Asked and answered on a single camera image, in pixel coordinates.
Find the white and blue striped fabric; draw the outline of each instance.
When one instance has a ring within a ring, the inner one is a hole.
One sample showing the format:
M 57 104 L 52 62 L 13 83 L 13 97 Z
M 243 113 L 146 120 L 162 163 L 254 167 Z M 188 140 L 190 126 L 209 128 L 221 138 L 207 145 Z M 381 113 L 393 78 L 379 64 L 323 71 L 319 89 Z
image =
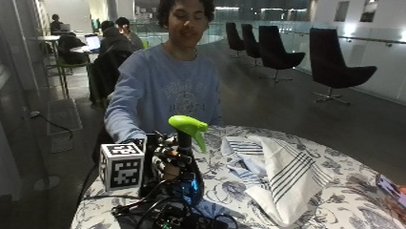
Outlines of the white and blue striped fabric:
M 330 170 L 293 145 L 275 138 L 226 136 L 222 154 L 231 156 L 227 167 L 243 180 L 246 194 L 282 227 L 306 212 L 307 202 L 334 179 Z

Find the glass railing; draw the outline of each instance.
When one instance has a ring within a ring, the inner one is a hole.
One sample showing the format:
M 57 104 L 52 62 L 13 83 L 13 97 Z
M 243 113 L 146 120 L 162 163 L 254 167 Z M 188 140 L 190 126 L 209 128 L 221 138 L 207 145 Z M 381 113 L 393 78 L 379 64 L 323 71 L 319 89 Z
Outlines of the glass railing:
M 290 21 L 233 21 L 241 35 L 241 24 L 251 24 L 257 38 L 259 26 L 278 26 L 287 52 L 303 52 L 306 57 L 295 68 L 311 73 L 309 32 L 310 28 L 337 29 L 341 51 L 346 65 L 350 67 L 377 66 L 378 71 L 367 82 L 355 89 L 374 94 L 391 101 L 406 104 L 406 31 L 397 29 L 374 29 L 345 24 L 342 27 L 329 24 Z M 215 42 L 226 38 L 226 21 L 214 21 L 203 32 L 199 44 Z M 157 45 L 168 39 L 168 32 L 156 22 L 132 24 L 149 45 Z

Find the black and white marker cube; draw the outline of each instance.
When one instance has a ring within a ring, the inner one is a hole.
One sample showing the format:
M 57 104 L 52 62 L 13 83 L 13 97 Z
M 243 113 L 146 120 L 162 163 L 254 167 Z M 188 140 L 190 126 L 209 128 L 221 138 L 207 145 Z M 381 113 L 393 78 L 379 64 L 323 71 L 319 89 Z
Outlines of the black and white marker cube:
M 144 157 L 134 143 L 101 144 L 98 174 L 105 191 L 141 186 Z

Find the white tablecloth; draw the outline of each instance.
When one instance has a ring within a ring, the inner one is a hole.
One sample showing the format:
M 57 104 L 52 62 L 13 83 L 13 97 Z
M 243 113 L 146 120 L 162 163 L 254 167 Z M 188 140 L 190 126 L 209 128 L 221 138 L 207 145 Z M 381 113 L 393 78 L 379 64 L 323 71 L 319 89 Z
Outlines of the white tablecloth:
M 243 193 L 246 186 L 226 167 L 230 157 L 221 155 L 221 142 L 227 135 L 263 135 L 281 139 L 337 175 L 334 182 L 327 184 L 309 202 L 310 210 L 287 228 L 406 228 L 378 192 L 377 172 L 359 161 L 298 136 L 235 126 L 210 127 L 203 134 L 207 154 L 194 153 L 203 177 L 203 201 L 199 209 L 206 216 L 230 214 L 238 221 L 239 228 L 279 228 Z M 80 203 L 70 228 L 133 228 L 136 224 L 130 220 L 118 224 L 110 210 L 113 206 L 132 203 L 136 199 L 136 189 L 105 192 L 98 178 Z

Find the table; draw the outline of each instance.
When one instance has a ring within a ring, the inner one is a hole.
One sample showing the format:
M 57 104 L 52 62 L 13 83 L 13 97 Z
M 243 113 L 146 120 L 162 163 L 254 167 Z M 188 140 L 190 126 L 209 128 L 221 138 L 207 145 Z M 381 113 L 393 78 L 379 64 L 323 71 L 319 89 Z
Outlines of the table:
M 30 41 L 38 41 L 38 42 L 42 42 L 45 43 L 46 41 L 50 42 L 52 44 L 52 52 L 53 52 L 53 57 L 54 57 L 54 61 L 57 61 L 58 59 L 58 52 L 57 52 L 57 42 L 58 42 L 58 39 L 60 39 L 60 36 L 58 35 L 49 35 L 49 36 L 36 36 L 36 37 L 29 37 L 26 38 L 28 40 Z M 58 75 L 61 75 L 61 70 L 57 66 L 57 64 L 54 65 L 50 65 L 50 64 L 42 64 L 44 65 L 44 76 L 45 76 L 45 83 L 46 83 L 46 87 L 49 88 L 49 81 L 48 81 L 48 70 L 53 69 L 53 68 L 57 68 L 57 71 L 58 71 Z
M 229 173 L 226 163 L 230 159 L 221 155 L 222 137 L 227 135 L 261 135 L 281 139 L 337 175 L 309 202 L 309 212 L 287 228 L 406 228 L 377 192 L 378 173 L 359 161 L 295 135 L 238 126 L 209 127 L 203 134 L 207 154 L 194 154 L 205 186 L 199 208 L 207 216 L 227 213 L 237 219 L 239 228 L 279 228 L 266 219 L 257 204 L 243 193 L 246 186 L 242 180 Z M 120 226 L 110 209 L 118 204 L 134 202 L 134 197 L 136 189 L 105 192 L 97 178 L 80 203 L 70 228 L 133 228 L 130 221 L 128 225 Z

